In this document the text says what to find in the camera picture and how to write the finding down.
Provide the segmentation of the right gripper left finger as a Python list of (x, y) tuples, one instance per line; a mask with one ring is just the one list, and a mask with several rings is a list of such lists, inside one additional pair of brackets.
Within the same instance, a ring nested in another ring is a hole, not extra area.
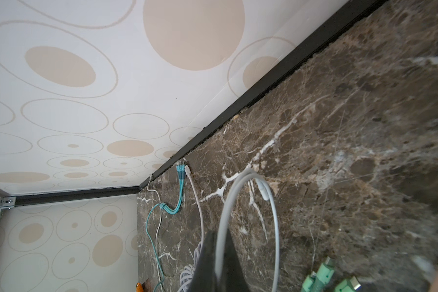
[(216, 292), (215, 245), (217, 233), (209, 231), (201, 247), (200, 258), (188, 289), (189, 292)]

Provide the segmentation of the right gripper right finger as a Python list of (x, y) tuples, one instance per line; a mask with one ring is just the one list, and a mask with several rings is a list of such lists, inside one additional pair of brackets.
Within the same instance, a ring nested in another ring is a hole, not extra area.
[(222, 268), (223, 292), (249, 292), (242, 267), (230, 233), (226, 235), (225, 255)]

